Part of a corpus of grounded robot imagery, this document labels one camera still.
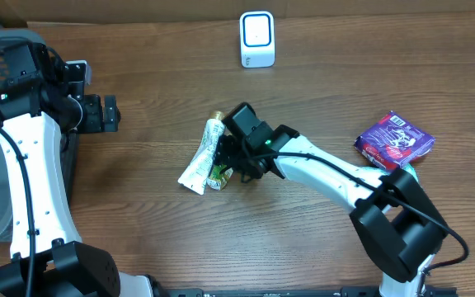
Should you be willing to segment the green yellow drink pouch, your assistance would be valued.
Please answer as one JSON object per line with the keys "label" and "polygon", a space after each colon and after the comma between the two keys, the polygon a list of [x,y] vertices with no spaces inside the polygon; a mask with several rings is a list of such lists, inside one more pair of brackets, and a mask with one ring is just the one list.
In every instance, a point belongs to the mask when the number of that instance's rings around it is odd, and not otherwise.
{"label": "green yellow drink pouch", "polygon": [[206,184],[216,191],[221,191],[228,184],[232,174],[233,169],[231,167],[227,168],[224,164],[214,165],[206,180]]}

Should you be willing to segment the white tube gold cap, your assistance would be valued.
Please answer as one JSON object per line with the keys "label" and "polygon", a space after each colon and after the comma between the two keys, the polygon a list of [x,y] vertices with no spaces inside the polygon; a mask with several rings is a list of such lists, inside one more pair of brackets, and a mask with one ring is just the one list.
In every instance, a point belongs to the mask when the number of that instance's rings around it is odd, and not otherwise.
{"label": "white tube gold cap", "polygon": [[213,111],[205,123],[204,132],[194,157],[186,170],[181,174],[178,183],[193,192],[203,195],[205,192],[206,179],[211,173],[214,164],[214,155],[217,150],[220,136],[225,131],[222,122],[224,113]]}

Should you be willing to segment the purple square packet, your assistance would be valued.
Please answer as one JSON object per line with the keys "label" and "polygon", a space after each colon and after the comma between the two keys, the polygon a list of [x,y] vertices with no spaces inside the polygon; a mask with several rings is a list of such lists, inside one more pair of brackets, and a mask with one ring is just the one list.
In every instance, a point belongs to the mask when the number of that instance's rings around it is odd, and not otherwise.
{"label": "purple square packet", "polygon": [[393,171],[397,167],[405,168],[424,157],[434,144],[434,136],[395,111],[390,111],[359,135],[354,146],[373,165],[385,171]]}

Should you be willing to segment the teal snack packet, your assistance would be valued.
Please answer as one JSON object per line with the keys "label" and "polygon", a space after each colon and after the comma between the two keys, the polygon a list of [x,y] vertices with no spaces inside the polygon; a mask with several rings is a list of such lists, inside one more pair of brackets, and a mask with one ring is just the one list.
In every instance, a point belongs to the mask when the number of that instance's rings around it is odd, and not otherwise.
{"label": "teal snack packet", "polygon": [[410,173],[410,174],[414,177],[414,179],[415,179],[417,182],[419,181],[419,178],[418,178],[418,176],[417,176],[416,170],[415,170],[415,168],[414,168],[410,163],[406,164],[402,169],[403,169],[404,171]]}

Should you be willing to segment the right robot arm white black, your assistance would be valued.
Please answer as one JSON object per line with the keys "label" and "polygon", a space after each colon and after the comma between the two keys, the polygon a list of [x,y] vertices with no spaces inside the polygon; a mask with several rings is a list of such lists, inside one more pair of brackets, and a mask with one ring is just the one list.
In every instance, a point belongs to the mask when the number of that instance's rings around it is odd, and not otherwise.
{"label": "right robot arm white black", "polygon": [[286,125],[272,129],[241,103],[223,119],[216,160],[242,182],[268,172],[308,186],[349,215],[366,254],[383,273],[382,296],[427,296],[426,277],[447,237],[447,224],[406,169],[357,167],[314,145]]}

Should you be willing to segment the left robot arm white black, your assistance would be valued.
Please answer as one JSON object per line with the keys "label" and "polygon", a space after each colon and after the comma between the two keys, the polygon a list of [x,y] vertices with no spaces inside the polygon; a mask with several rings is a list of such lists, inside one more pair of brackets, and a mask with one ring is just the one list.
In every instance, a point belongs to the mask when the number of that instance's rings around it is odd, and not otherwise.
{"label": "left robot arm white black", "polygon": [[0,145],[9,180],[11,261],[0,266],[5,296],[153,297],[149,276],[119,271],[105,250],[82,242],[61,168],[65,134],[115,132],[113,96],[87,95],[91,70],[29,40],[0,49],[8,67],[0,88]]}

